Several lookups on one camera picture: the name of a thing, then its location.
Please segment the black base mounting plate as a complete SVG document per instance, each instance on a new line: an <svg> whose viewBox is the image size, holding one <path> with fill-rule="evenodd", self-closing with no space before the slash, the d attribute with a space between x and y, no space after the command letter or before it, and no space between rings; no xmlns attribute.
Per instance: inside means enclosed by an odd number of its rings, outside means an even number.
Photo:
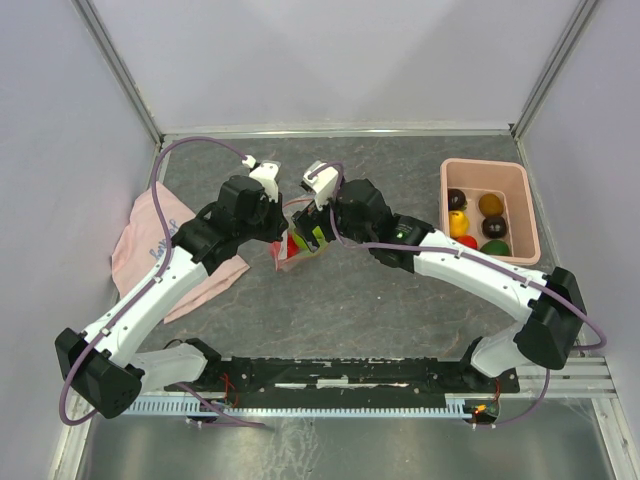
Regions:
<svg viewBox="0 0 640 480"><path fill-rule="evenodd" d="M516 370L483 376L459 361L418 358L223 359L188 385L228 394L240 408L440 408L448 394L512 394Z"/></svg>

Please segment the clear zip top bag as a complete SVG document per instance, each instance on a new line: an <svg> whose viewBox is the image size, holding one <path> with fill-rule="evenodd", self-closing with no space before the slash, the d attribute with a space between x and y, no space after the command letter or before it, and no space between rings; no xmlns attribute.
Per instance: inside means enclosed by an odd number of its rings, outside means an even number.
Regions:
<svg viewBox="0 0 640 480"><path fill-rule="evenodd" d="M317 258L328 247L328 242L319 228L313 230L319 248L312 251L304 239L296 232L293 215L303 210L311 202L310 197L298 197L283 204L283 213L288 222L288 229L282 237L269 246L269 254L274 260L277 272L286 272L302 262Z"/></svg>

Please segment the aluminium frame rail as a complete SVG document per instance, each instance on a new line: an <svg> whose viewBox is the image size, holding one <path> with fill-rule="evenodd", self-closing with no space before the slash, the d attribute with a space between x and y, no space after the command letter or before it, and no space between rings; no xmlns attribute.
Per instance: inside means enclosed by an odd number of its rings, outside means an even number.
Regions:
<svg viewBox="0 0 640 480"><path fill-rule="evenodd" d="M164 135L165 141L177 141L187 137L202 136L220 140L244 139L294 139L294 138L367 138L367 137L442 137L442 136L508 136L509 129L320 129L273 130L249 132L187 132Z"/></svg>

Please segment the green apple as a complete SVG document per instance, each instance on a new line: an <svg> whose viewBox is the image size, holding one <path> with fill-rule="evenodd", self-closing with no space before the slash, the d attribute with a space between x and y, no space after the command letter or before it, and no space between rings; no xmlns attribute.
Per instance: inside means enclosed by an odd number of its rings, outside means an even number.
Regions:
<svg viewBox="0 0 640 480"><path fill-rule="evenodd" d="M293 230L291 233L291 238L296 245L302 251L316 253L321 249L324 249L328 242L324 236L324 233L319 227L316 227L312 230L313 241L306 241L297 230Z"/></svg>

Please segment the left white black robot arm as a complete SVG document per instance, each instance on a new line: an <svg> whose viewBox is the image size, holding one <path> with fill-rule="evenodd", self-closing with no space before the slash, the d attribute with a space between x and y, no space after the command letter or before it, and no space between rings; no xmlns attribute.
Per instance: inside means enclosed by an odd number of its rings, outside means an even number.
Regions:
<svg viewBox="0 0 640 480"><path fill-rule="evenodd" d="M216 201L184 222L162 260L109 312L77 333L64 329L54 346L63 389L74 390L106 419L126 411L146 389L191 382L209 390L221 378L210 348L185 343L176 351L139 355L151 330L188 292L234 257L240 245L272 243L288 227L274 179L235 175Z"/></svg>

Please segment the dark green fruit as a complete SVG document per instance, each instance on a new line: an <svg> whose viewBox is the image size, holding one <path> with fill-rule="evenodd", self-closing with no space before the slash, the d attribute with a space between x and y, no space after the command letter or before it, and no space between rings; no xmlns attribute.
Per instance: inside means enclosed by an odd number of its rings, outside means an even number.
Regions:
<svg viewBox="0 0 640 480"><path fill-rule="evenodd" d="M486 255L491 256L506 256L511 255L511 249L509 245L500 239L492 239L486 242L480 247L480 251Z"/></svg>

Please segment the small red fruit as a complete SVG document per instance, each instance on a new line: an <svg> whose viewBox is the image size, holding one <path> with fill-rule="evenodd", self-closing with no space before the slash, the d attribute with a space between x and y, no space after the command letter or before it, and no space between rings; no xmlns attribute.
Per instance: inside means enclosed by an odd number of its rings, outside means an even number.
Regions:
<svg viewBox="0 0 640 480"><path fill-rule="evenodd" d="M467 246L467 247L469 247L469 248L472 248L472 249L477 249L477 248L478 248L478 242L477 242L477 240L476 240L473 236L471 236L471 235L463 235L463 236L460 236L460 237L458 237L458 238L456 239L456 241L457 241L458 243L460 243L460 244L462 244L462 245L465 245L465 246Z"/></svg>

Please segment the yellow lemon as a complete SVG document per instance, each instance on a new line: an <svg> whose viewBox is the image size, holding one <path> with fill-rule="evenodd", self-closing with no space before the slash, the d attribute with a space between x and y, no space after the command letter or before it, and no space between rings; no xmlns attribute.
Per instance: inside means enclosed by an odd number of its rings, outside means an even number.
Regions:
<svg viewBox="0 0 640 480"><path fill-rule="evenodd" d="M448 212L449 234L452 238L459 238L467 234L470 221L466 214L461 210L452 210Z"/></svg>

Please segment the red apple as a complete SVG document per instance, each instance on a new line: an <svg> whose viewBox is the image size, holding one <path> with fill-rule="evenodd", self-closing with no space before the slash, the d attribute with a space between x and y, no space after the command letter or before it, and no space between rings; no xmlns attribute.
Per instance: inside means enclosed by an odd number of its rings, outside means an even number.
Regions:
<svg viewBox="0 0 640 480"><path fill-rule="evenodd" d="M296 256L300 251L300 248L296 244L292 234L287 235L287 240L283 243L283 245L285 247L285 253L284 253L285 259L289 259Z"/></svg>

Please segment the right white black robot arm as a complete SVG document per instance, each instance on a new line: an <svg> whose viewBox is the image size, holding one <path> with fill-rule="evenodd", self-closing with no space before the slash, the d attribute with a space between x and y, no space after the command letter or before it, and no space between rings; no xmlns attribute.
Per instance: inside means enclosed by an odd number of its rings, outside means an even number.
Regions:
<svg viewBox="0 0 640 480"><path fill-rule="evenodd" d="M495 377L527 363L564 368L585 312L571 272L520 268L466 247L427 222L393 213L367 179L323 180L307 174L301 185L314 199L293 221L311 248L319 245L313 231L320 229L327 241L341 239L367 249L387 267L452 284L514 319L501 332L472 342L458 368L467 389L481 391Z"/></svg>

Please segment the pink plastic bin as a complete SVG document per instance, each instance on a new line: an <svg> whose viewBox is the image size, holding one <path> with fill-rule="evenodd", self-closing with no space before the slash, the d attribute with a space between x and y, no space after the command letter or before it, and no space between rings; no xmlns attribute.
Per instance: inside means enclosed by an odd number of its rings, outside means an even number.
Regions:
<svg viewBox="0 0 640 480"><path fill-rule="evenodd" d="M473 236L478 248L492 239L481 231L485 216L478 209L478 200L487 193L496 194L504 203L503 216L508 223L505 241L511 255L496 258L514 265L531 266L541 256L533 200L525 169L516 164L500 161L449 158L440 167L440 229L449 234L447 190L462 190L467 198L463 211L470 221L466 235Z"/></svg>

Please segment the pink folded cloth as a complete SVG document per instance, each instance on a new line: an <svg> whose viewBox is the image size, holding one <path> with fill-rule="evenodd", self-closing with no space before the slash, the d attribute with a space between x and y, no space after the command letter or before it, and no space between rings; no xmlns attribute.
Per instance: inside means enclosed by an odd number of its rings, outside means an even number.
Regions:
<svg viewBox="0 0 640 480"><path fill-rule="evenodd" d="M175 234L195 214L161 183L156 184L156 189L169 233ZM147 190L135 200L129 223L112 254L112 279L121 296L128 294L162 260L166 246L152 193ZM248 270L249 265L238 255L225 261L212 276L183 296L164 322L173 322L204 305L228 290Z"/></svg>

